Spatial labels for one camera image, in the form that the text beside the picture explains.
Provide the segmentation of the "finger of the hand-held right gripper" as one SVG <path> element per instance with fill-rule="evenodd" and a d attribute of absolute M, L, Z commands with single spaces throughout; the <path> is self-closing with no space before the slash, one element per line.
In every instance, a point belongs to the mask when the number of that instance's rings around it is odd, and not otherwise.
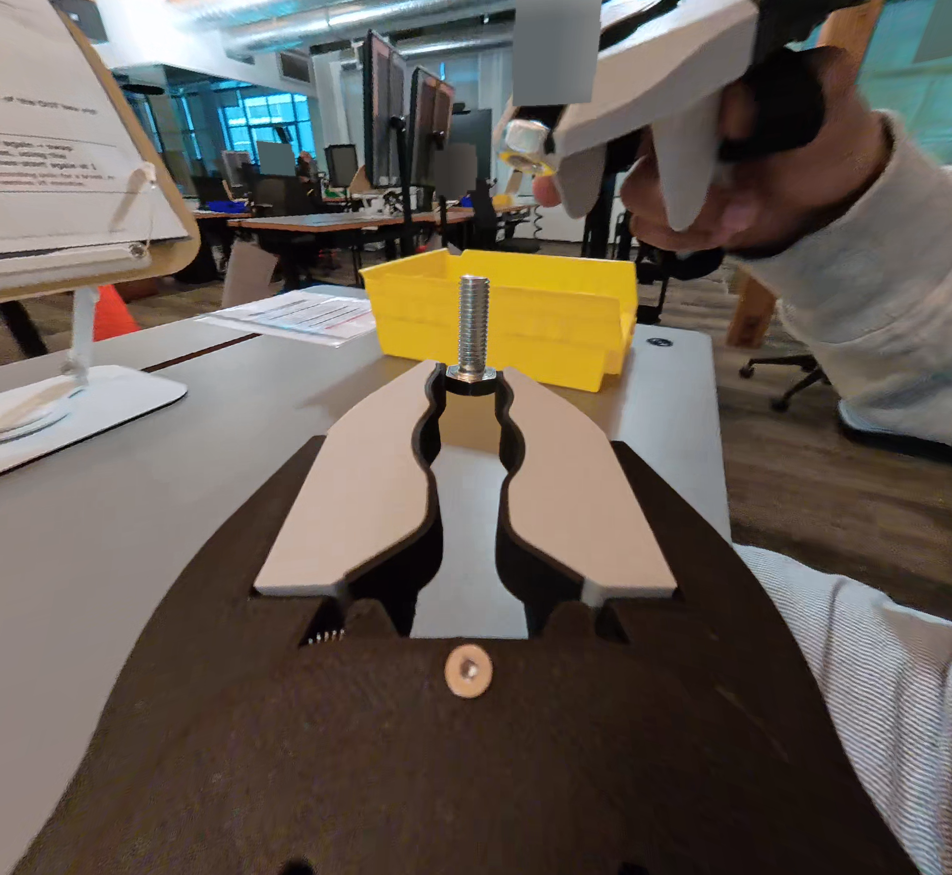
<path fill-rule="evenodd" d="M 751 66 L 758 0 L 682 0 L 598 56 L 590 102 L 565 107 L 554 133 L 566 155 L 651 131 L 668 222 L 683 231 L 718 166 L 722 90 Z"/>
<path fill-rule="evenodd" d="M 566 216 L 586 217 L 601 194 L 607 146 L 566 155 L 559 165 L 559 195 Z"/>

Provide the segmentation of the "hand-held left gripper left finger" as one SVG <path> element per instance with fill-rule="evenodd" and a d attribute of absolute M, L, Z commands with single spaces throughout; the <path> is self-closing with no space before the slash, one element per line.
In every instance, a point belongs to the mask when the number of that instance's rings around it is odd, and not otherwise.
<path fill-rule="evenodd" d="M 257 578 L 257 595 L 375 600 L 410 635 L 437 575 L 444 529 L 432 464 L 446 366 L 429 360 L 381 386 L 327 431 Z"/>

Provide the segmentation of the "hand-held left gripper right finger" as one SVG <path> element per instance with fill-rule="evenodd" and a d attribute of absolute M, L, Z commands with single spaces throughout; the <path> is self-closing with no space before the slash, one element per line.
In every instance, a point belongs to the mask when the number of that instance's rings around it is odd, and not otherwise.
<path fill-rule="evenodd" d="M 514 368 L 495 399 L 506 468 L 495 564 L 530 637 L 579 602 L 667 600 L 678 584 L 615 447 L 589 416 Z"/>

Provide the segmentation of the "steel hex nut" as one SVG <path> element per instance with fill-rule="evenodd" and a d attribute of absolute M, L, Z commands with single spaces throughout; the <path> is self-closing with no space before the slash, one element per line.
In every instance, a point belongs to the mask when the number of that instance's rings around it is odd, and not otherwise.
<path fill-rule="evenodd" d="M 508 121 L 496 153 L 508 167 L 529 177 L 552 177 L 556 173 L 551 131 L 542 122 L 522 118 Z"/>

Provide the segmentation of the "yellow plastic bin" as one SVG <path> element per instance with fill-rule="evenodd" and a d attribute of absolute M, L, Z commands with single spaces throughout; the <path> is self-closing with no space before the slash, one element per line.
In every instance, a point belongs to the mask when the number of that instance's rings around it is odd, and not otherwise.
<path fill-rule="evenodd" d="M 416 254 L 361 270 L 382 351 L 446 365 L 458 358 L 463 275 L 489 280 L 487 363 L 596 393 L 620 375 L 638 307 L 632 262 L 486 250 Z"/>

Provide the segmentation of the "steel hex bolt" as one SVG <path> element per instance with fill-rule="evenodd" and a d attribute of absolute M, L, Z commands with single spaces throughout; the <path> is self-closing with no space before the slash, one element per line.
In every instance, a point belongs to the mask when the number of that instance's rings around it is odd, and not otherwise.
<path fill-rule="evenodd" d="M 491 394 L 497 372 L 487 360 L 489 279 L 464 274 L 458 293 L 458 356 L 457 362 L 446 368 L 446 389 L 458 395 Z"/>

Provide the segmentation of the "person's right forearm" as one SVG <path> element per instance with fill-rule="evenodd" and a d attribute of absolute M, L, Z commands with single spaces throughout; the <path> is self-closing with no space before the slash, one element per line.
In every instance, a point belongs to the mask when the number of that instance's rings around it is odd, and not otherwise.
<path fill-rule="evenodd" d="M 839 395 L 853 438 L 950 461 L 951 181 L 878 112 L 891 147 L 872 186 L 770 256 L 738 254 Z"/>

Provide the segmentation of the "person's left forearm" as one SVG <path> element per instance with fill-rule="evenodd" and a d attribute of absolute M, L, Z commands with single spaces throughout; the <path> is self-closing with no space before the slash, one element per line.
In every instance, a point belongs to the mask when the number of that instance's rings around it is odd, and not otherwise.
<path fill-rule="evenodd" d="M 865 791 L 922 873 L 951 872 L 951 623 L 738 546 L 792 632 Z"/>

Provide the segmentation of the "grey desk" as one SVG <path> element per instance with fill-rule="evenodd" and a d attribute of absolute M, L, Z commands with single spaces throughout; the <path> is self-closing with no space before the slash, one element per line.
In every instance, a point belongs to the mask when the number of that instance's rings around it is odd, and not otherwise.
<path fill-rule="evenodd" d="M 153 610 L 208 538 L 307 440 L 407 371 L 375 334 L 339 347 L 204 320 L 95 345 L 183 400 L 2 476 L 2 873 L 57 805 Z M 556 389 L 731 540 L 711 340 L 636 329 L 621 378 Z M 496 577 L 501 484 L 490 397 L 447 397 L 433 470 L 445 529 L 415 638 L 524 638 Z"/>

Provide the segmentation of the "long wood-edged office desk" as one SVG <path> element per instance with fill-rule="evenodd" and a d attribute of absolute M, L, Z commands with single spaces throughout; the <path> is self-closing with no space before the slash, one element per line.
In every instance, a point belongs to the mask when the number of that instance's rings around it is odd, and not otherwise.
<path fill-rule="evenodd" d="M 409 218 L 387 212 L 343 212 L 228 218 L 227 225 L 252 234 L 261 250 L 277 258 L 285 287 L 296 289 L 309 278 L 307 268 L 316 257 L 316 250 L 350 251 L 355 278 L 360 281 L 363 250 L 369 243 L 383 243 L 385 258 L 391 261 L 416 253 L 418 241 L 424 235 L 435 234 L 443 244 L 455 237 L 465 248 L 482 237 L 492 241 L 499 236 L 510 239 L 515 227 L 531 217 L 533 208 L 530 202 L 493 208 L 492 234 L 487 226 L 477 225 L 472 208 L 458 206 L 446 212 L 415 212 Z"/>

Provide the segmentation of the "black flat monitor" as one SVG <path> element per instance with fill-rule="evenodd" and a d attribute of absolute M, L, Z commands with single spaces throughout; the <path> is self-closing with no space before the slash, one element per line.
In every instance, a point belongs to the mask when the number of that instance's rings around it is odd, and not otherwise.
<path fill-rule="evenodd" d="M 493 179 L 492 135 L 494 125 L 489 108 L 454 111 L 451 116 L 449 142 L 470 144 L 475 148 L 478 179 Z"/>

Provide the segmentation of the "dark computer monitor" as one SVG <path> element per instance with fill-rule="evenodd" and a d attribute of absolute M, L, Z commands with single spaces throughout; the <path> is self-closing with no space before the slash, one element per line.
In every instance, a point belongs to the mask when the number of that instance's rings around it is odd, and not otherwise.
<path fill-rule="evenodd" d="M 455 88 L 451 84 L 424 67 L 413 69 L 408 161 L 414 187 L 437 186 L 438 155 L 446 146 L 454 102 Z"/>
<path fill-rule="evenodd" d="M 370 30 L 363 46 L 363 156 L 374 189 L 398 188 L 406 176 L 407 94 L 405 58 Z"/>

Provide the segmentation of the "laminated paper sheet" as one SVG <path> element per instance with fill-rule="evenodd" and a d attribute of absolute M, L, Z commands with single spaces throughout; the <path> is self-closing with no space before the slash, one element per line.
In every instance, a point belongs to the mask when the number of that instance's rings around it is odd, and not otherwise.
<path fill-rule="evenodd" d="M 292 291 L 198 317 L 241 334 L 341 347 L 376 331 L 368 300 L 315 288 Z"/>

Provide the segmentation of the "orange traffic cone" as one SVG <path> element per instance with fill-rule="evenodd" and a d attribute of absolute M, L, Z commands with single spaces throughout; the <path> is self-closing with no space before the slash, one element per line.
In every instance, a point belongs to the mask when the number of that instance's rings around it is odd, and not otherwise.
<path fill-rule="evenodd" d="M 97 293 L 98 300 L 93 312 L 93 342 L 101 343 L 141 330 L 115 286 L 99 286 Z"/>

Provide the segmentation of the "printed instruction sheet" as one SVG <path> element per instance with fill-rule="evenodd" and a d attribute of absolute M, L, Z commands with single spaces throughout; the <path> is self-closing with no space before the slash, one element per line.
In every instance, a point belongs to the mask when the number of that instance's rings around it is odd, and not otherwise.
<path fill-rule="evenodd" d="M 197 234 L 122 91 L 48 0 L 1 0 L 1 250 Z"/>

